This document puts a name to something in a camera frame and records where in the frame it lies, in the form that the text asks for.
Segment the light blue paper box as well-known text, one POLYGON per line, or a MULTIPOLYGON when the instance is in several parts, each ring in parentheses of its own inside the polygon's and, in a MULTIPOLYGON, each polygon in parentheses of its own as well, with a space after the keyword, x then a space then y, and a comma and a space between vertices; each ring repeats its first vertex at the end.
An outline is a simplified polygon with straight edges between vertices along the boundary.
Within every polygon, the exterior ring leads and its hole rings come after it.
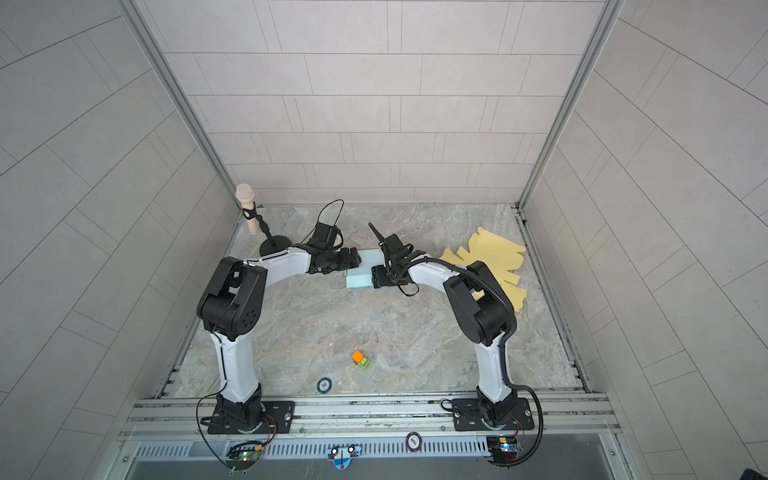
POLYGON ((359 250, 360 264, 345 272, 345 282, 348 289, 368 288, 373 286, 372 268, 384 263, 380 250, 359 250))

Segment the yellow paper box stack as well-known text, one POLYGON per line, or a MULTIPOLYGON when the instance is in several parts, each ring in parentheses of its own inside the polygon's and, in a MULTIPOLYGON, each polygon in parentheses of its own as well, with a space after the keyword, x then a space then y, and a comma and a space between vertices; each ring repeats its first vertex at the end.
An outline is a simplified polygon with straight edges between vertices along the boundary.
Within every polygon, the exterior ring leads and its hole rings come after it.
POLYGON ((459 247, 456 252, 446 248, 440 259, 466 266, 475 261, 483 262, 511 301, 514 311, 519 313, 528 295, 526 289, 518 286, 520 276, 516 273, 522 267, 525 252, 524 246, 479 227, 470 237, 467 248, 459 247))

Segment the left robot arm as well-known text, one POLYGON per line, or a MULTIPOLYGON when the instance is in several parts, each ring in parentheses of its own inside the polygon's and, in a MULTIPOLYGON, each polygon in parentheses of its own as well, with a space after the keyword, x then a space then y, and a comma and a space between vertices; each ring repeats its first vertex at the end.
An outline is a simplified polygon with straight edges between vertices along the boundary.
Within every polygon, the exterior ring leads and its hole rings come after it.
POLYGON ((267 287, 293 276, 326 275, 361 264, 355 247, 336 242, 337 227, 317 226, 320 232, 306 243, 288 244, 256 259, 221 259, 198 302, 197 317, 216 348, 220 375, 214 414, 234 429, 253 431, 266 416, 252 358, 252 331, 267 287))

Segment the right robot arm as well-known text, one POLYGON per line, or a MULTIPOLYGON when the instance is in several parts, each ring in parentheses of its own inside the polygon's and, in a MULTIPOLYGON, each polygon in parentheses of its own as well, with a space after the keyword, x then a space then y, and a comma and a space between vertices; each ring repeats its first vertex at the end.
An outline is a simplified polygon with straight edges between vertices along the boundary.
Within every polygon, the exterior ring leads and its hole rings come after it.
POLYGON ((517 320, 511 301, 489 267, 481 261, 454 265, 402 243, 395 234, 385 237, 376 232, 375 236, 384 264, 372 269, 374 286, 415 284, 446 295, 458 326, 475 344, 480 415, 491 428, 505 425, 517 402, 505 350, 517 320))

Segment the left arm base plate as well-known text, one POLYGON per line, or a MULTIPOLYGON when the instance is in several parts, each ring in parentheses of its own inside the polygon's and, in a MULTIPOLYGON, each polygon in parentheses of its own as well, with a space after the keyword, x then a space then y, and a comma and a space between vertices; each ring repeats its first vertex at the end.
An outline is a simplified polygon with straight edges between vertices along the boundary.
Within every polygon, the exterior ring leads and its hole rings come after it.
POLYGON ((233 403, 218 398, 213 414, 200 423, 208 434, 287 434, 295 407, 292 401, 233 403))

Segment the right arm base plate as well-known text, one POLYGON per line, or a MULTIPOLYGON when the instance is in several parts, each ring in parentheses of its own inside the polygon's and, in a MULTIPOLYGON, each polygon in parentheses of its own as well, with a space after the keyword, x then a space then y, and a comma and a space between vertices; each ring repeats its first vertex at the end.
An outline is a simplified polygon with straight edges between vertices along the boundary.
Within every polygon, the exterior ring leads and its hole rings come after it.
POLYGON ((533 410, 528 400, 522 397, 497 403, 478 398, 454 398, 442 402, 441 406, 451 413, 454 428, 459 432, 535 429, 533 410))

